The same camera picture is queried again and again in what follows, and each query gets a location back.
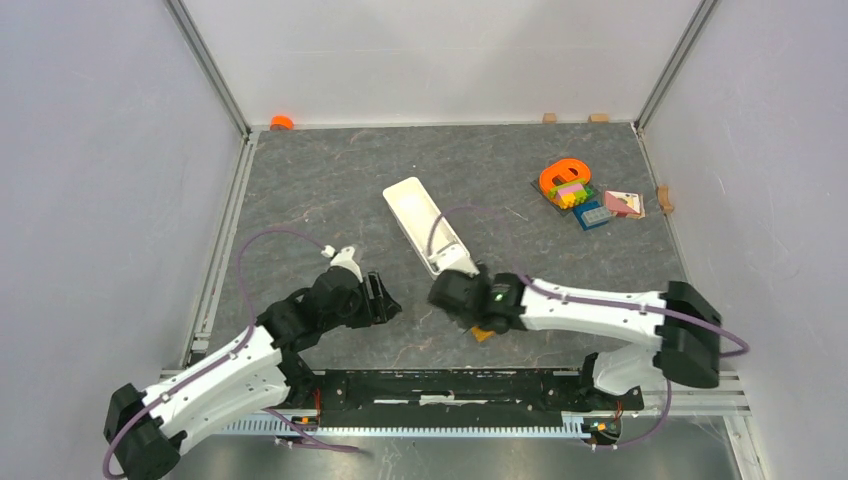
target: small orange piece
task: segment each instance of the small orange piece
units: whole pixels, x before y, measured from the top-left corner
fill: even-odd
[[[294,128],[294,122],[289,117],[277,115],[271,119],[271,130],[291,130]]]
[[[478,343],[483,343],[487,338],[493,336],[495,332],[487,332],[486,330],[480,330],[477,327],[471,327],[471,334],[474,335],[474,338],[477,339]]]

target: toy pile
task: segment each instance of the toy pile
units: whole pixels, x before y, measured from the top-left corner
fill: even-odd
[[[613,216],[645,216],[645,203],[638,193],[607,190],[600,201],[593,200],[596,191],[589,186],[591,179],[592,172],[585,163],[576,158],[563,158],[543,170],[533,186],[562,215],[567,215],[569,210],[574,213],[584,231],[606,225]]]

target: pink block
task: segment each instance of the pink block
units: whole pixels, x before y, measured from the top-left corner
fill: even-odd
[[[583,185],[579,183],[575,185],[569,185],[567,187],[562,187],[557,190],[557,197],[562,198],[567,196],[569,193],[579,192],[580,190],[583,190]]]

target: orange ring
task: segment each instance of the orange ring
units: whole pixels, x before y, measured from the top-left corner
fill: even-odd
[[[586,185],[591,179],[592,172],[585,163],[576,158],[563,158],[542,170],[542,174],[539,175],[539,189],[547,194],[556,188],[557,184],[554,183],[554,180],[557,180],[559,185],[575,180]]]

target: orange cap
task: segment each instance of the orange cap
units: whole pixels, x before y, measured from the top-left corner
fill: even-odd
[[[271,119],[271,130],[291,130],[294,128],[294,122],[289,117],[277,115]]]

